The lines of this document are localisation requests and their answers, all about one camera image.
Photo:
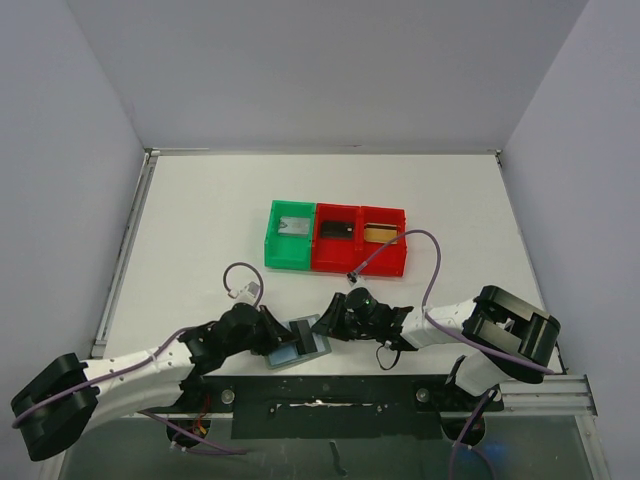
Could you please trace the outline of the green card holder wallet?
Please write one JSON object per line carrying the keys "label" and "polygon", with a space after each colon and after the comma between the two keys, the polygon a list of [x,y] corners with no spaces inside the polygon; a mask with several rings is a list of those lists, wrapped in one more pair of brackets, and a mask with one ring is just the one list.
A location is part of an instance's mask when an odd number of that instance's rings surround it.
{"label": "green card holder wallet", "polygon": [[266,367],[269,370],[283,370],[330,354],[329,339],[312,331],[319,318],[318,314],[314,314],[286,321],[284,326],[297,336],[297,341],[267,355]]}

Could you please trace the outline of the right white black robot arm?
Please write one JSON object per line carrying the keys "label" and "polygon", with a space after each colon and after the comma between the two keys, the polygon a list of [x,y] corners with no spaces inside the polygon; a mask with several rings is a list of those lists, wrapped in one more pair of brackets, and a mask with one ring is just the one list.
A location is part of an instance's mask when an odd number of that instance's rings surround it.
{"label": "right white black robot arm", "polygon": [[469,408],[485,391],[513,379],[540,384],[561,327],[552,315],[497,286],[438,308],[392,307],[359,286],[334,295],[312,332],[341,341],[374,340],[396,353],[459,343],[474,349],[456,361],[445,384],[448,402]]}

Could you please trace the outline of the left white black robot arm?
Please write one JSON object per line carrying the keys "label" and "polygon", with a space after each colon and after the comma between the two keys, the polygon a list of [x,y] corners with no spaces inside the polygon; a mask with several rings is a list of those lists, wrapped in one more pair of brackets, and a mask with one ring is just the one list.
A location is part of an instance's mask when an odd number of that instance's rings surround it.
{"label": "left white black robot arm", "polygon": [[154,349],[98,360],[64,354],[12,399],[12,427],[32,461],[47,460],[91,428],[125,415],[174,405],[193,410],[204,395],[199,380],[227,358],[244,351],[267,356],[296,340],[266,307],[238,303]]}

